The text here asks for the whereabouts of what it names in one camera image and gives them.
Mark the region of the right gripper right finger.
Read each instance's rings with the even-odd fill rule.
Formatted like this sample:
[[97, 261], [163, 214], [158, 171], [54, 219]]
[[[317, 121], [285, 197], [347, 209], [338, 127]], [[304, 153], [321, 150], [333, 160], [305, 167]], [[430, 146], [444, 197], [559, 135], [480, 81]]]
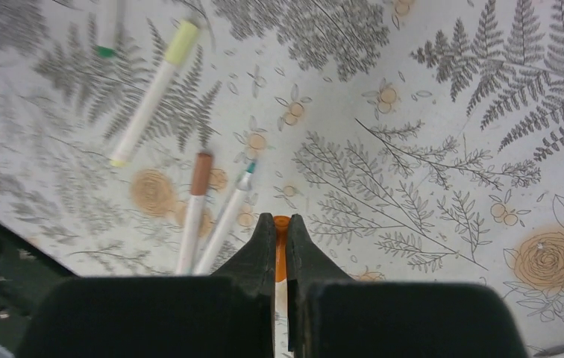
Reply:
[[501, 297], [476, 283], [355, 280], [294, 215], [286, 235], [295, 357], [525, 357]]

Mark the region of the white pen orange tip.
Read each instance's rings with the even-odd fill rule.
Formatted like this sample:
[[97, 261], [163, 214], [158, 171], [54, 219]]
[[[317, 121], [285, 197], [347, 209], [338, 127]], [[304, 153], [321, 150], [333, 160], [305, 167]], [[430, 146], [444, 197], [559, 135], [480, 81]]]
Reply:
[[212, 165], [213, 155], [211, 153], [203, 151], [197, 154], [184, 220], [181, 249], [175, 269], [176, 275], [188, 275], [192, 269]]

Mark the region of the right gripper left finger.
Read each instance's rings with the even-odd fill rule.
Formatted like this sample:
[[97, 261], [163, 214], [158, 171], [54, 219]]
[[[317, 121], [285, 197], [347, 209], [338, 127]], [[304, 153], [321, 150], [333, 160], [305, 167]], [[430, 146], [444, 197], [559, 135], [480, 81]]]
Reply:
[[38, 307], [17, 357], [272, 357], [276, 229], [209, 275], [77, 277]]

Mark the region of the white pen with green tip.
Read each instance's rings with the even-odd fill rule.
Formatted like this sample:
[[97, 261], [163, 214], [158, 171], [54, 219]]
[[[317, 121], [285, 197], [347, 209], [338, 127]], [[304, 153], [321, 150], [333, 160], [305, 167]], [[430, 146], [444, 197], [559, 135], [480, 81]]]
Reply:
[[95, 50], [97, 55], [110, 58], [115, 55], [117, 33], [122, 22], [125, 1], [100, 0], [96, 11]]

